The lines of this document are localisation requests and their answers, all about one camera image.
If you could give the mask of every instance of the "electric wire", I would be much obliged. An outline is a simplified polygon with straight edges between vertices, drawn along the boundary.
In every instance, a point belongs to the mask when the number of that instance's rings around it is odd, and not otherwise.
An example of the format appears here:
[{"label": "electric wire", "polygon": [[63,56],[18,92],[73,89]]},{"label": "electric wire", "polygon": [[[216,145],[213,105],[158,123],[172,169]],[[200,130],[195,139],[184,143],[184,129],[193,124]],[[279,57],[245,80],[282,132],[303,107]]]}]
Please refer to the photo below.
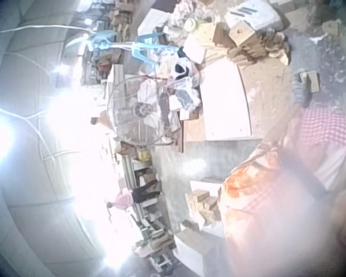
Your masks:
[{"label": "electric wire", "polygon": [[7,29],[7,30],[2,30],[0,33],[8,33],[8,32],[15,32],[23,29],[38,29],[38,28],[64,28],[64,29],[76,29],[76,30],[83,30],[87,31],[89,33],[96,33],[90,29],[87,28],[82,28],[82,27],[75,27],[75,26],[67,26],[67,25],[27,25],[27,26],[22,26],[18,28],[13,28],[13,29]]}]

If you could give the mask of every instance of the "pink shirt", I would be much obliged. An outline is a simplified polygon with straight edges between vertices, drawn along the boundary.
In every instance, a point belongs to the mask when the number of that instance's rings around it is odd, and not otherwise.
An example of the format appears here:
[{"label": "pink shirt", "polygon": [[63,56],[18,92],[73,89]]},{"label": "pink shirt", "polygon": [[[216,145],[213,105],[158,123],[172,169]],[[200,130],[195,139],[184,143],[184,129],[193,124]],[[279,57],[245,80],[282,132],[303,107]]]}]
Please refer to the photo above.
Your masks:
[{"label": "pink shirt", "polygon": [[133,205],[132,193],[129,191],[120,192],[115,200],[114,207],[117,209],[127,209]]}]

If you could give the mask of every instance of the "person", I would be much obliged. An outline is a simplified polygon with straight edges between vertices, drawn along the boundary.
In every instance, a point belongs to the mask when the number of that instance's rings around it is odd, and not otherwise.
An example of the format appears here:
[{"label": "person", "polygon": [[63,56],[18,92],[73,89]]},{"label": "person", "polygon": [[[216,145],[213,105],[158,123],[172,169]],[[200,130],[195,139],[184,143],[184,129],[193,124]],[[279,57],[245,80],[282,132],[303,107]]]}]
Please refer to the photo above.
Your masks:
[{"label": "person", "polygon": [[103,125],[107,129],[109,129],[109,130],[112,129],[108,115],[107,115],[107,111],[102,111],[100,113],[99,117],[92,117],[90,123],[92,125],[96,125],[96,124],[100,123],[101,125]]},{"label": "person", "polygon": [[113,202],[107,202],[107,208],[110,209],[115,207],[117,209],[126,210],[133,204],[140,204],[149,199],[157,198],[160,192],[147,192],[147,190],[155,184],[157,184],[157,180],[148,182],[146,185],[135,188],[132,191],[126,189],[122,190],[118,193]]},{"label": "person", "polygon": [[292,85],[292,109],[221,186],[228,261],[241,276],[346,268],[346,114],[309,107],[299,73]]}]

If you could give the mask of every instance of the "white board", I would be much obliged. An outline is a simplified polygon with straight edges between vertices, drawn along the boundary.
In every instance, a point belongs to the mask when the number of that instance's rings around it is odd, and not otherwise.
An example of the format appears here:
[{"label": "white board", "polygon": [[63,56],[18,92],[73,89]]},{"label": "white board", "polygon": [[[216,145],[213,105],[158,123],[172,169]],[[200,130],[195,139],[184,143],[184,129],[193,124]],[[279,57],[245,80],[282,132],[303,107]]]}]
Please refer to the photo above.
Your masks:
[{"label": "white board", "polygon": [[223,58],[200,73],[206,140],[250,137],[249,109],[238,67]]}]

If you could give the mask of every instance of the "workbench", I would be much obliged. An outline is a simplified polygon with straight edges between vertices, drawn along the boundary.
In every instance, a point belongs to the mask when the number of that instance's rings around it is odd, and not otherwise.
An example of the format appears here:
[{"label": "workbench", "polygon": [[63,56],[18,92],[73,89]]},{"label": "workbench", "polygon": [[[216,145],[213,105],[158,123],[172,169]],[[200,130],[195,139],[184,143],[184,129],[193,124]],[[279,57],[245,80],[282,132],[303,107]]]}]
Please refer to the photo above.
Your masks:
[{"label": "workbench", "polygon": [[[276,58],[264,58],[240,69],[240,75],[249,108],[251,136],[233,140],[262,139],[291,105],[291,69]],[[199,119],[184,121],[183,132],[185,142],[206,140],[202,111]]]}]

